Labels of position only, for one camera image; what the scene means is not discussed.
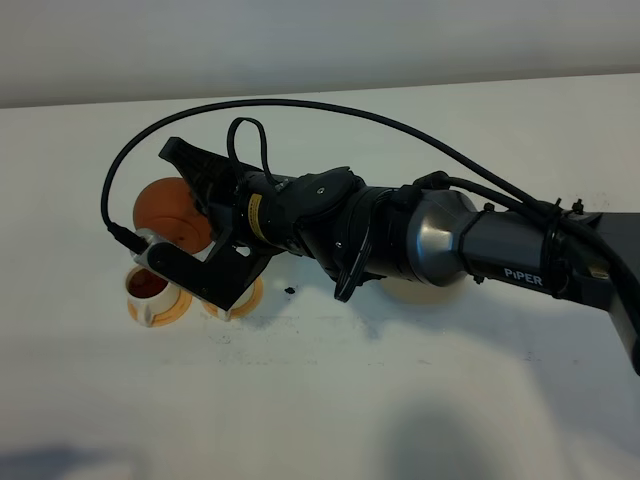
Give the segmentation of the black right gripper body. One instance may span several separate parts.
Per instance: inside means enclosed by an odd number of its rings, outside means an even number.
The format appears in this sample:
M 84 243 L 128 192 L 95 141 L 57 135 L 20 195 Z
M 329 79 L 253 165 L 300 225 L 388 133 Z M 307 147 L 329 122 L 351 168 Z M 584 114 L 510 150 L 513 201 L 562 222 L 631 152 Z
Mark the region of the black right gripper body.
M 161 273 L 254 273 L 270 259 L 300 254 L 300 238 L 290 214 L 300 206 L 300 180 L 268 176 L 258 168 L 171 137 L 159 157 L 181 175 L 194 207 L 208 222 L 215 243 L 201 261 L 177 245 L 158 246 Z

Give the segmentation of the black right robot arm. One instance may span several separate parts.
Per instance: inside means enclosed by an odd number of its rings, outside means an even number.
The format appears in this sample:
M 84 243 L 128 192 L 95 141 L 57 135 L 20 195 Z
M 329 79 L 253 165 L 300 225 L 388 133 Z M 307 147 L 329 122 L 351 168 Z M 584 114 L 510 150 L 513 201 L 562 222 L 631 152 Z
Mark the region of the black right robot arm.
M 368 186 L 346 167 L 269 179 L 177 137 L 160 157 L 185 180 L 215 246 L 204 261 L 158 247 L 152 265 L 218 306 L 288 252 L 316 260 L 340 301 L 385 277 L 446 287 L 469 276 L 603 310 L 631 363 L 639 361 L 635 213 L 477 209 L 466 183 L 442 172 L 399 188 Z

